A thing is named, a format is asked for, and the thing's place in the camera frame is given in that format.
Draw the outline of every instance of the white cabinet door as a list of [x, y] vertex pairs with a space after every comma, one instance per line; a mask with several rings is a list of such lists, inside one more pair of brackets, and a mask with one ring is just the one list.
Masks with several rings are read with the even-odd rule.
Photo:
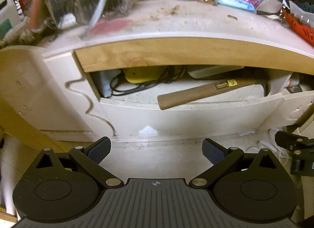
[[59, 85], [63, 97], [71, 103], [80, 119], [94, 133], [93, 140], [113, 136], [114, 128], [102, 109], [89, 81], [74, 53], [64, 53], [44, 60], [51, 75]]
[[284, 95], [284, 102], [267, 118], [261, 128], [271, 129], [295, 124], [314, 103], [314, 91]]
[[283, 101], [282, 94], [227, 103], [189, 103], [167, 110], [158, 105], [101, 99], [120, 141], [175, 140], [257, 129]]
[[28, 123], [39, 130], [88, 131], [51, 75], [42, 49], [16, 46], [0, 51], [0, 93]]

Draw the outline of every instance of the orange plastic basket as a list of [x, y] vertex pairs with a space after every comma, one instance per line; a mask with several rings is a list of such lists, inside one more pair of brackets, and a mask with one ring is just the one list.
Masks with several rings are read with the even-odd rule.
[[314, 46], [314, 29], [306, 25], [300, 25], [299, 22], [290, 14], [284, 14], [287, 22], [290, 25], [290, 28], [293, 29], [299, 36], [305, 39], [310, 45]]

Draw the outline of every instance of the open drawer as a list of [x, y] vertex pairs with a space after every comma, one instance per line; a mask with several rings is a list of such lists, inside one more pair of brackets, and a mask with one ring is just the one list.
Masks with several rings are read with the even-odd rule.
[[160, 110], [157, 95], [189, 88], [192, 83], [177, 81], [123, 97], [100, 98], [100, 104], [119, 140], [130, 141], [209, 137], [291, 125], [314, 100], [314, 91], [289, 94], [286, 89], [264, 97], [263, 88], [252, 85]]

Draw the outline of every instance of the black clamp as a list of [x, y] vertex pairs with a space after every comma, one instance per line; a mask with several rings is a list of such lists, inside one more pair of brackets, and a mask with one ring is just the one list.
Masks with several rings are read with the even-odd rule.
[[99, 166], [110, 149], [108, 137], [68, 153], [44, 148], [13, 191], [20, 217], [41, 222], [73, 219], [88, 211], [104, 190], [122, 187], [122, 180]]
[[278, 146], [293, 153], [290, 170], [292, 175], [314, 176], [314, 139], [278, 131], [275, 141]]
[[214, 165], [192, 179], [189, 186], [208, 189], [227, 213], [251, 222], [291, 217], [298, 203], [297, 189], [276, 156], [267, 148], [245, 154], [207, 138], [203, 155]]

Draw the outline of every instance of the black cable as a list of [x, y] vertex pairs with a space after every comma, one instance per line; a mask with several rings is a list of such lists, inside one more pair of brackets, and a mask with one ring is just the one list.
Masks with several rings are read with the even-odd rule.
[[164, 70], [162, 75], [157, 80], [152, 80], [152, 81], [140, 83], [137, 87], [135, 87], [133, 89], [128, 89], [128, 90], [117, 90], [115, 87], [112, 86], [112, 83], [115, 81], [115, 79], [118, 79], [119, 75], [117, 75], [110, 81], [110, 88], [111, 88], [112, 92], [118, 92], [119, 94], [112, 93], [112, 96], [125, 96], [125, 95], [129, 95], [129, 94], [132, 94], [135, 92], [140, 92], [140, 91], [152, 88], [159, 83], [167, 83], [168, 84], [168, 83], [174, 82], [182, 76], [183, 72], [184, 72], [184, 66], [181, 67], [178, 74], [175, 74], [174, 66], [167, 66], [167, 68]]

